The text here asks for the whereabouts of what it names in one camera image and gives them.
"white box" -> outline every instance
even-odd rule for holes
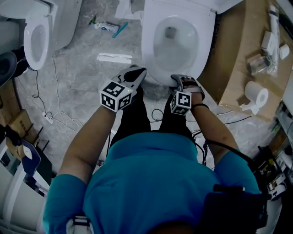
[[[191,93],[177,91],[170,103],[171,112],[178,115],[186,115],[191,109]]]
[[[271,55],[277,46],[277,39],[272,32],[265,32],[264,39],[262,40],[261,48],[268,54]]]
[[[131,103],[132,93],[132,89],[107,80],[100,90],[100,102],[101,105],[117,112]]]

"cardboard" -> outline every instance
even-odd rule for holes
[[[17,116],[12,119],[12,121],[8,124],[9,127],[18,133],[18,135],[23,138],[27,132],[27,130],[32,125],[31,120],[29,119],[29,116],[27,114],[26,110],[21,110]],[[36,130],[32,127],[28,134],[25,136],[25,140],[29,143],[33,143],[34,139],[37,136]],[[6,138],[6,145],[9,151],[12,153],[14,157],[21,160],[25,154],[23,152],[23,145],[20,146],[14,146],[10,139]]]
[[[6,126],[20,111],[12,80],[0,88],[0,124]]]
[[[250,77],[246,60],[261,53],[265,31],[270,31],[266,0],[246,0],[217,16],[212,48],[206,67],[198,81],[220,106],[243,112],[247,104],[244,88],[255,81],[269,90],[269,100],[256,115],[271,121],[285,91],[293,63],[293,41],[280,26],[280,45],[288,44],[290,54],[279,61],[277,78],[268,74]]]

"wristband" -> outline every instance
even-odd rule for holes
[[[191,106],[191,111],[193,111],[193,109],[197,106],[205,106],[207,109],[210,109],[206,104],[195,104]]]

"white toilet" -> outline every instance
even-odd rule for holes
[[[197,79],[212,44],[216,12],[242,0],[145,0],[141,53],[158,82],[176,86],[172,74]]]
[[[72,40],[82,0],[7,0],[0,15],[25,19],[24,52],[28,64],[41,69],[55,50]]]

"gray marble floor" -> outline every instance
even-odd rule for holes
[[[40,100],[33,99],[32,94],[37,93],[36,72],[28,71],[16,79],[17,91],[19,93],[22,108],[26,109],[35,128],[44,130],[41,134],[41,143],[50,140],[45,154],[53,164],[53,169],[58,171],[64,154],[70,144],[69,138],[73,139],[80,127],[73,121],[67,121],[67,128],[61,115],[66,120],[78,119],[84,124],[100,106],[99,89],[106,79],[111,79],[127,64],[98,61],[99,53],[121,53],[132,55],[132,62],[141,65],[141,23],[140,21],[129,21],[128,27],[113,39],[112,34],[96,30],[88,26],[89,21],[97,15],[97,21],[109,21],[122,25],[126,20],[114,17],[118,0],[83,0],[81,12],[72,42],[60,51],[55,52],[53,58],[49,59],[44,68],[38,74],[38,88],[43,99],[46,111],[51,111],[54,116],[53,124],[42,117],[43,105]],[[143,0],[133,0],[133,11],[143,10]],[[149,119],[154,108],[164,110],[164,105],[169,96],[168,87],[156,82],[147,76],[142,84],[145,92],[144,100]],[[212,98],[207,95],[205,103],[215,113],[225,113],[229,110],[218,107]],[[122,113],[117,114],[113,130],[117,130]],[[228,113],[219,118],[224,122],[233,122],[245,118],[246,115],[239,113]],[[194,120],[188,113],[187,120]],[[197,130],[195,122],[187,123],[191,130]],[[152,123],[153,129],[158,129],[160,122]],[[227,125],[236,138],[240,149],[254,156],[258,145],[266,145],[271,138],[271,124],[262,122],[256,118],[249,118],[239,123]],[[203,145],[204,138],[199,135],[197,142]],[[105,158],[106,147],[104,147],[101,158]],[[208,166],[213,167],[212,157],[209,154]]]

